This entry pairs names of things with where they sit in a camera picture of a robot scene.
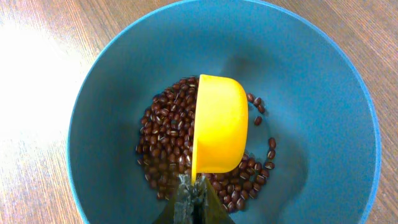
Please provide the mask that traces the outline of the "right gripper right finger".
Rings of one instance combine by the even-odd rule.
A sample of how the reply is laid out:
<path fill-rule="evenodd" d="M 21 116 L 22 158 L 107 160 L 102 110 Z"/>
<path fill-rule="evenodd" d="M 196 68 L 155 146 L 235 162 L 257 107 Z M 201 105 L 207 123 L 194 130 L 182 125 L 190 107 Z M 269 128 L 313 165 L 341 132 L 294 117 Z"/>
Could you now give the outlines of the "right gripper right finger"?
<path fill-rule="evenodd" d="M 205 176 L 195 182 L 195 224 L 234 224 Z"/>

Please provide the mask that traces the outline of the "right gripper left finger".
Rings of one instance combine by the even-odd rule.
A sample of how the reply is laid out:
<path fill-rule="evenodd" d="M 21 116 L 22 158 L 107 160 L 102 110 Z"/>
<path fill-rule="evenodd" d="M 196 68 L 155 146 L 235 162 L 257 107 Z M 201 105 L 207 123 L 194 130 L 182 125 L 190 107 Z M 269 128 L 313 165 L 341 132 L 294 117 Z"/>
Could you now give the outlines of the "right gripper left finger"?
<path fill-rule="evenodd" d="M 153 224 L 194 224 L 195 190 L 191 177 L 180 174 L 172 198 Z"/>

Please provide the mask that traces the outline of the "yellow measuring scoop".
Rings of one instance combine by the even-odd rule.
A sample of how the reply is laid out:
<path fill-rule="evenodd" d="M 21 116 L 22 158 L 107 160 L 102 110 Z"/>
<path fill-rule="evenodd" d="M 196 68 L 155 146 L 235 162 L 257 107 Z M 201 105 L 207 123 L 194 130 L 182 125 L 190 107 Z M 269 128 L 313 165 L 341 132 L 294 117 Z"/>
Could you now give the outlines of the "yellow measuring scoop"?
<path fill-rule="evenodd" d="M 192 183 L 198 173 L 226 173 L 236 168 L 248 135 L 248 101 L 232 78 L 200 75 L 192 152 Z"/>

